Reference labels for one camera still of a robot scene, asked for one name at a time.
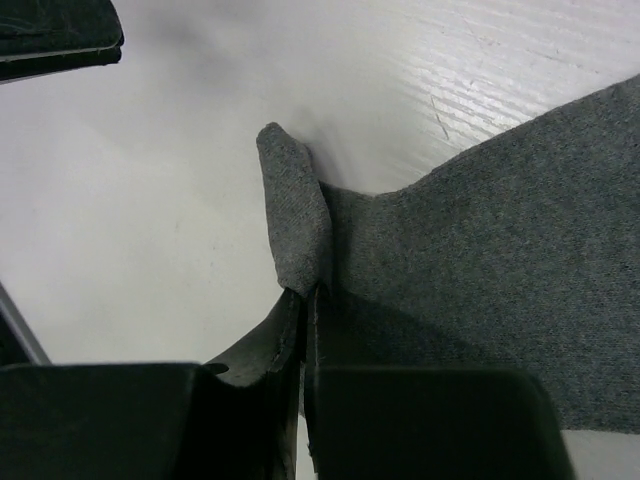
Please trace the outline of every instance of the white surface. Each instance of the white surface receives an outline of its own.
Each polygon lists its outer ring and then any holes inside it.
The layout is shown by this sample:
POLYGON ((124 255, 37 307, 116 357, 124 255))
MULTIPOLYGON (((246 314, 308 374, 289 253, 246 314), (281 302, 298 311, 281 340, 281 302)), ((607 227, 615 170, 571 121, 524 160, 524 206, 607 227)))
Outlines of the white surface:
MULTIPOLYGON (((640 72, 634 0, 115 4, 120 65, 0 88, 0 278, 58 362, 202 361, 264 316, 269 121, 381 192, 640 72)), ((573 435, 582 478, 640 478, 637 437, 573 435)))

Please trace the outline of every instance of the gray textile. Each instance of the gray textile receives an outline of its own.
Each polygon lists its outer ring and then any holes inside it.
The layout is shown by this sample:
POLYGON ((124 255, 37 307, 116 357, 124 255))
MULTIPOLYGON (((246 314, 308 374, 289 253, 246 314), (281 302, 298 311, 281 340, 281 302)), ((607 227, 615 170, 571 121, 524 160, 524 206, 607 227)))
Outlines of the gray textile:
POLYGON ((385 362, 524 368, 563 428, 640 433, 639 127, 636 77, 398 192, 323 199, 272 124, 258 149, 280 283, 305 294, 332 238, 345 322, 385 362))

